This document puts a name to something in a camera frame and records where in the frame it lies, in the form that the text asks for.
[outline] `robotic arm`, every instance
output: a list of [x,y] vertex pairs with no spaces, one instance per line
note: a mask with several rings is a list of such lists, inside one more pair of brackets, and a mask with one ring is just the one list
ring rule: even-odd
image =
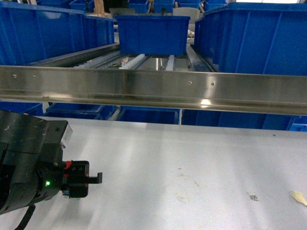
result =
[[102,182],[102,172],[89,177],[88,161],[62,160],[71,134],[67,121],[0,111],[0,215],[29,207],[17,230],[26,227],[35,203],[60,190],[86,197],[88,184]]

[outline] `blue storage crate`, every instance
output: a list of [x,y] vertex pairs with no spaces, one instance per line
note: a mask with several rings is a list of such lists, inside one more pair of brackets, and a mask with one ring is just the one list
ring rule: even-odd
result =
[[196,4],[197,3],[199,5],[201,3],[201,0],[177,0],[176,2],[178,2],[179,5],[181,3],[189,3],[189,4]]
[[69,6],[73,10],[79,10],[79,11],[83,11],[85,13],[92,13],[92,12],[94,12],[95,3],[94,3],[94,0],[88,0],[88,3],[87,3],[88,11],[85,8],[86,7],[85,0],[72,1],[71,3],[69,3]]
[[307,116],[299,116],[295,119],[291,131],[307,132]]
[[195,36],[194,36],[194,48],[198,51],[202,50],[203,42],[203,33],[205,30],[203,29],[204,20],[200,19],[195,22]]
[[145,122],[159,124],[178,124],[178,112],[171,110],[124,109],[117,118],[118,121]]
[[186,51],[190,17],[116,15],[115,18],[123,54],[183,55]]
[[307,124],[293,124],[290,131],[307,132]]
[[202,20],[199,52],[218,71],[307,75],[307,4],[229,3]]
[[225,2],[223,2],[223,3],[207,3],[206,2],[205,10],[209,11],[209,10],[212,10],[212,9],[220,7],[220,6],[224,6],[225,4],[226,4]]
[[40,5],[70,9],[69,3],[72,0],[57,0],[57,1],[41,1]]
[[42,4],[61,4],[62,2],[64,2],[64,1],[66,1],[66,0],[40,0],[40,2],[42,3]]
[[172,108],[158,108],[158,107],[143,107],[143,106],[125,106],[122,105],[120,107],[121,110],[124,109],[133,109],[133,110],[156,110],[156,111],[175,111],[177,114],[180,113],[180,109],[172,109]]
[[153,3],[153,11],[155,13],[161,13],[162,9],[165,8],[166,9],[166,13],[172,13],[173,9],[174,9],[174,2],[172,3]]
[[199,3],[179,3],[179,7],[190,7],[190,8],[199,8]]
[[290,130],[296,116],[255,113],[183,110],[182,124],[211,127],[234,127]]
[[226,0],[206,0],[206,3],[209,3],[209,4],[225,4]]
[[136,13],[147,13],[149,0],[130,0],[129,8],[134,8]]
[[44,116],[50,117],[64,117],[64,118],[78,118],[78,119],[90,119],[90,120],[100,120],[100,114],[92,113],[70,113],[70,112],[46,112]]
[[0,102],[0,110],[15,112],[19,114],[28,114],[31,116],[43,115],[42,103],[28,103],[28,102]]
[[113,24],[104,18],[88,20],[82,11],[0,1],[0,65],[24,65],[114,43]]
[[114,19],[84,15],[85,48],[91,49],[114,43]]
[[172,4],[174,5],[174,0],[154,0],[154,4]]
[[116,110],[114,105],[54,103],[46,112],[99,114],[103,120],[108,120]]

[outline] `black cable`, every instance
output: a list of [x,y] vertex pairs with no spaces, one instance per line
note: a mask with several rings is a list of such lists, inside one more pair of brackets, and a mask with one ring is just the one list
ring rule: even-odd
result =
[[35,210],[35,205],[32,204],[29,206],[28,210],[26,211],[23,219],[21,220],[20,224],[18,225],[17,228],[15,228],[15,230],[24,230],[25,227],[27,226],[27,224],[29,223],[29,220],[31,219],[34,210]]

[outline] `metal beam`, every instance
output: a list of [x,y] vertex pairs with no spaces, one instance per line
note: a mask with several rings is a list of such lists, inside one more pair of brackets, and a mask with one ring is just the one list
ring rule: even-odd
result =
[[114,43],[107,46],[101,46],[98,48],[87,49],[80,52],[66,54],[58,57],[52,57],[39,62],[32,62],[29,66],[36,67],[72,67],[88,60],[100,57],[109,52],[115,52],[119,50],[119,44]]
[[202,13],[205,13],[205,10],[203,9],[201,3],[200,3],[200,10],[201,10]]
[[191,67],[195,72],[210,72],[207,66],[203,63],[203,61],[199,58],[199,56],[195,53],[194,49],[191,45],[187,45],[187,55],[191,62]]
[[0,99],[307,115],[307,77],[0,67]]

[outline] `white table surface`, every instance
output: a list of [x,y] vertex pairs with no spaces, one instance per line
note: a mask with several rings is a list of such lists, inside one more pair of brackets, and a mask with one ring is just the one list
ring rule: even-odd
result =
[[[89,161],[103,183],[38,203],[28,230],[307,229],[289,196],[307,198],[307,133],[67,120],[64,160]],[[0,229],[25,211],[1,215]]]

